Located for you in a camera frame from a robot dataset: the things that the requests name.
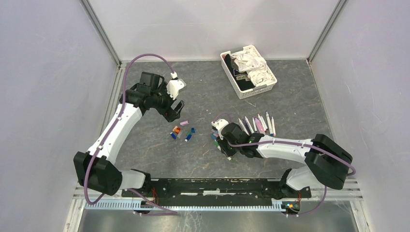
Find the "white plastic basket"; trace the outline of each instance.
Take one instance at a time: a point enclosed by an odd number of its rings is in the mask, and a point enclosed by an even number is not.
[[[261,54],[259,54],[258,50],[256,50],[255,46],[253,46],[253,45],[245,46],[245,47],[243,47],[243,49],[244,50],[245,49],[253,49],[256,52],[256,54],[258,54],[259,57],[262,57]],[[269,82],[265,85],[262,85],[262,86],[258,86],[258,87],[255,87],[255,88],[247,89],[245,91],[241,91],[241,89],[239,88],[238,84],[236,83],[234,77],[232,76],[231,72],[229,71],[228,66],[226,66],[225,61],[223,60],[223,57],[226,54],[230,55],[231,51],[223,52],[223,53],[220,54],[220,59],[222,61],[222,67],[225,70],[226,76],[228,77],[229,81],[231,82],[232,87],[234,87],[235,92],[238,95],[239,99],[244,99],[244,98],[259,94],[259,93],[269,91],[276,84],[276,82],[278,82],[275,75],[273,75],[272,71],[268,67],[268,73],[272,77],[271,82]]]

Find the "pen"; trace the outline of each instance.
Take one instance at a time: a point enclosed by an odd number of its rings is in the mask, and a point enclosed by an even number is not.
[[[276,130],[275,130],[275,121],[273,120],[273,116],[272,116],[272,129],[273,129],[273,136],[276,136]]]
[[[261,124],[262,124],[262,127],[263,127],[264,131],[266,132],[266,131],[267,131],[267,128],[266,128],[266,123],[265,123],[264,117],[262,117],[262,116],[260,116],[260,115],[258,114],[258,118],[259,118],[259,121],[260,121]]]
[[[248,126],[248,124],[246,123],[246,121],[245,121],[244,118],[242,119],[242,122],[243,122],[243,124],[244,124],[244,126],[245,126],[245,128],[246,128],[246,131],[249,132],[249,135],[252,134],[252,133],[250,132],[250,128],[249,128],[249,126]]]
[[[258,126],[259,133],[261,133],[261,134],[265,134],[264,129],[263,129],[263,127],[262,127],[261,122],[260,122],[258,119],[255,119],[255,122],[256,122],[256,126]]]
[[[255,132],[257,132],[258,129],[256,128],[256,123],[255,123],[255,118],[254,118],[254,117],[252,117],[252,121],[253,121],[253,130],[254,130]]]
[[[255,131],[253,131],[253,128],[252,128],[252,125],[250,124],[250,122],[249,122],[249,120],[248,120],[248,118],[245,116],[245,121],[246,121],[246,124],[248,125],[248,127],[249,127],[249,130],[250,130],[250,133],[254,133]]]
[[[266,120],[268,121],[270,135],[273,136],[272,122],[270,121],[269,113],[266,112]]]
[[[242,127],[242,130],[243,130],[247,135],[250,135],[250,134],[248,133],[248,130],[246,129],[245,125],[243,125],[242,120],[241,120],[240,118],[238,118],[238,120],[239,120],[239,125]]]

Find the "white wall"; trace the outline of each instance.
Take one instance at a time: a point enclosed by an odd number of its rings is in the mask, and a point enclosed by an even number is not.
[[[77,0],[0,7],[0,231],[62,231],[116,65]]]
[[[337,141],[353,155],[374,231],[408,231],[410,2],[352,0],[313,61]]]
[[[90,0],[120,59],[217,59],[253,44],[265,58],[306,58],[337,0]]]

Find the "purple eraser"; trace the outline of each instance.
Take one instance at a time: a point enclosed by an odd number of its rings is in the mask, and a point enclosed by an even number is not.
[[[189,122],[188,122],[188,120],[186,120],[186,121],[180,122],[179,124],[180,124],[181,126],[186,126],[186,125],[189,124]]]

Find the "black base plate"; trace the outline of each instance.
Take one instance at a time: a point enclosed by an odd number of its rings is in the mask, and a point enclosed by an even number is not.
[[[160,178],[150,181],[150,189],[155,188],[160,205],[163,206],[257,206],[272,205],[272,198],[298,198],[298,192],[285,195],[279,188],[279,180],[260,179],[170,179]],[[208,195],[204,191],[219,190],[221,194]],[[311,198],[310,188],[303,188],[302,198]],[[145,193],[152,197],[152,191]],[[138,197],[130,191],[122,191],[122,197]]]

